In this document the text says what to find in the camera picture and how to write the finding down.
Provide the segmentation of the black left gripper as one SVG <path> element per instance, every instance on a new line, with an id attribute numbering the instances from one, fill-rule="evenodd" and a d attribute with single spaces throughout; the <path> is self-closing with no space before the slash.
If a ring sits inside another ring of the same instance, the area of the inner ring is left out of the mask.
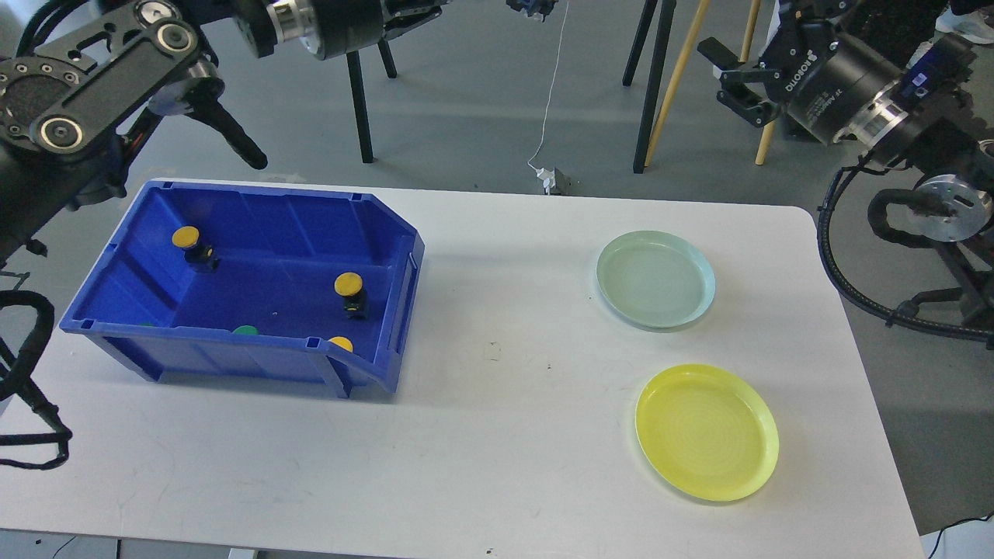
<path id="1" fill-rule="evenodd" d="M 387 41 L 443 14 L 447 1 L 298 1 L 302 45 L 319 61 Z"/>

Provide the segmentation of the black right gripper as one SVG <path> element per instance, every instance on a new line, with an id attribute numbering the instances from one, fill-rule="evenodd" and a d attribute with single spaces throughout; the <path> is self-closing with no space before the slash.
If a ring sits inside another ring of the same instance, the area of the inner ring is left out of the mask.
<path id="1" fill-rule="evenodd" d="M 843 33 L 863 1 L 777 1 L 773 39 L 750 67 L 713 36 L 697 50 L 718 70 L 717 101 L 753 127 L 782 111 L 823 143 L 908 148 L 909 111 L 891 96 L 902 70 Z M 750 84 L 763 85 L 766 98 Z"/>

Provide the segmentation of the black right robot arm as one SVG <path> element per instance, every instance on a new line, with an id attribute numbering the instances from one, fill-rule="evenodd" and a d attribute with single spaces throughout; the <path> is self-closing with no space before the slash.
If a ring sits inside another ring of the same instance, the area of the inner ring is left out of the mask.
<path id="1" fill-rule="evenodd" d="M 963 89 L 977 54 L 952 29 L 933 38 L 941 1 L 781 1 L 754 61 L 710 36 L 698 52 L 718 73 L 718 101 L 763 127 L 786 116 L 816 141 L 858 141 L 874 163 L 922 173 L 910 194 L 918 234 L 878 236 L 927 248 L 992 225 L 992 128 Z"/>

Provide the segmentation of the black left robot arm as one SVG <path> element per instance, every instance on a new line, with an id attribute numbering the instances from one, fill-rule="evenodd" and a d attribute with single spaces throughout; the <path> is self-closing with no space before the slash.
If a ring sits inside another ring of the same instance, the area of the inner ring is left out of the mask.
<path id="1" fill-rule="evenodd" d="M 36 233 L 61 210 L 127 195 L 127 174 L 165 116 L 219 132 L 255 169 L 269 159 L 220 104 L 224 82 L 203 25 L 231 19 L 253 56 L 300 41 L 316 59 L 357 54 L 440 16 L 440 1 L 102 1 L 57 38 L 82 3 L 49 1 L 2 60 L 2 258 L 46 255 Z"/>

